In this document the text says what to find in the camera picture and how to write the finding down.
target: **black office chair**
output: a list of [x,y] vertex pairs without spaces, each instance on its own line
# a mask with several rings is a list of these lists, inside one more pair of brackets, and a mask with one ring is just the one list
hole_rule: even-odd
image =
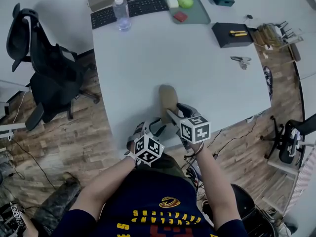
[[271,116],[271,119],[274,122],[274,127],[275,127],[275,133],[276,136],[275,138],[267,138],[261,136],[260,139],[263,141],[273,141],[274,144],[272,146],[272,149],[268,155],[265,155],[266,159],[269,159],[271,155],[273,154],[275,149],[279,149],[279,159],[287,164],[291,164],[293,162],[293,155],[295,153],[295,150],[301,153],[300,156],[300,161],[299,161],[299,167],[302,165],[302,160],[303,160],[303,153],[305,146],[301,148],[296,148],[296,145],[298,143],[298,135],[295,134],[294,136],[292,135],[292,130],[297,129],[297,131],[300,132],[301,136],[306,136],[314,131],[316,131],[316,114],[308,118],[307,120],[300,122],[300,121],[295,121],[295,120],[289,120],[285,127],[283,124],[280,125],[281,130],[278,130],[277,127],[277,121],[275,117]]
[[[30,25],[25,17],[30,18]],[[89,68],[95,69],[95,66],[83,67],[76,63],[76,53],[58,44],[52,46],[40,25],[38,14],[31,9],[20,10],[19,3],[13,10],[6,50],[14,60],[12,72],[22,61],[31,62],[35,70],[30,87],[37,107],[26,121],[28,130],[34,129],[41,120],[50,122],[64,111],[67,111],[68,120],[72,120],[71,101],[79,94],[92,99],[95,104],[99,102],[98,97],[80,90],[85,72]]]
[[[249,237],[277,237],[277,228],[274,219],[263,210],[256,207],[250,194],[242,187],[232,184],[235,193],[237,208],[240,218]],[[213,212],[209,205],[205,205],[202,211],[213,222]]]

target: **bottle cap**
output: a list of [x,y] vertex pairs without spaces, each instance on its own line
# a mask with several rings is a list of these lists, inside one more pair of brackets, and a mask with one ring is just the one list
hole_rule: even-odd
[[124,2],[124,0],[114,0],[117,5],[120,5]]

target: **red object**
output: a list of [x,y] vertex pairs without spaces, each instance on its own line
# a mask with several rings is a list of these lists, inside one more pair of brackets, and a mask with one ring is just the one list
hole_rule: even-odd
[[177,13],[175,13],[175,14],[173,15],[173,17],[174,17],[175,19],[179,20],[180,22],[183,22],[183,21],[185,21],[185,20],[188,18],[187,14],[184,14],[184,13],[181,12],[181,11],[178,11]]

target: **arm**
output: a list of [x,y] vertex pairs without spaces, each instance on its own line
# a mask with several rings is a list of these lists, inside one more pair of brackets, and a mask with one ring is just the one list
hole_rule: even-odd
[[126,157],[114,166],[101,172],[80,192],[70,210],[79,209],[86,211],[98,221],[103,205],[134,167],[135,160],[131,157]]
[[213,211],[215,229],[218,230],[228,221],[240,220],[232,186],[207,147],[197,155],[197,163],[201,169],[207,200]]
[[39,236],[39,232],[37,231],[37,229],[35,228],[34,224],[32,223],[32,221],[29,219],[28,216],[26,216],[24,213],[20,212],[21,218],[24,221],[24,224],[26,226],[26,230],[23,233],[24,237],[38,237]]

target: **black keyboard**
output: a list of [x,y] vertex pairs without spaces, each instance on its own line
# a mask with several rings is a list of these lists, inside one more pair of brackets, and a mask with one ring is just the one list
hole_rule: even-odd
[[[152,12],[169,10],[165,0],[134,0],[128,2],[130,17],[144,15]],[[92,29],[111,24],[117,19],[112,7],[96,11],[91,14]]]

